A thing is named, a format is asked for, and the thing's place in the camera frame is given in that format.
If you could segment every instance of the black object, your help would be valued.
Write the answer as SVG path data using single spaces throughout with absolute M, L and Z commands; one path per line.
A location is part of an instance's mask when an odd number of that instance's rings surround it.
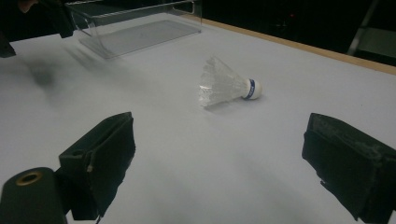
M 60 156 L 61 168 L 35 168 L 10 178 L 0 202 L 0 223 L 64 224 L 103 217 L 134 157 L 133 118 L 107 118 Z
M 388 223 L 396 208 L 396 151 L 356 128 L 311 114 L 303 158 L 321 184 L 366 223 Z

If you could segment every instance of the blue stripe on shuttlecock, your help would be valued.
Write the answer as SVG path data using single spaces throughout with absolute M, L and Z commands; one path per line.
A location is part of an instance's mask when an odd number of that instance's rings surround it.
M 254 93 L 254 89 L 255 89 L 255 84 L 254 84 L 254 80 L 250 79 L 250 91 L 248 92 L 247 97 L 245 97 L 244 99 L 248 100 L 250 99 L 250 97 L 253 95 Z

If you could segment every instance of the tabletop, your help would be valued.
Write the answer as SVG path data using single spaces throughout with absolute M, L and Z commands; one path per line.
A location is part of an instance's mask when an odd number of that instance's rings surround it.
M 0 61 L 0 183 L 56 170 L 94 125 L 132 112 L 136 153 L 101 223 L 357 223 L 302 159 L 310 114 L 396 147 L 396 76 L 213 24 L 111 60 L 74 37 L 13 48 Z M 213 55 L 262 97 L 200 107 Z

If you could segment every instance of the white shuttlecock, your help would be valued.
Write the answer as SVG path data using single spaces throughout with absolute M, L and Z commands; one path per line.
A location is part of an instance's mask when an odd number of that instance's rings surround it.
M 228 102 L 238 97 L 257 99 L 262 95 L 262 85 L 238 76 L 227 64 L 211 57 L 201 75 L 199 102 L 201 106 Z

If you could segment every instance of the transparent box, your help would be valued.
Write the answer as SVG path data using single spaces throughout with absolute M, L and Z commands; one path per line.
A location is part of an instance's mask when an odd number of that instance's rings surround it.
M 79 42 L 104 58 L 202 29 L 202 0 L 95 0 L 65 6 Z

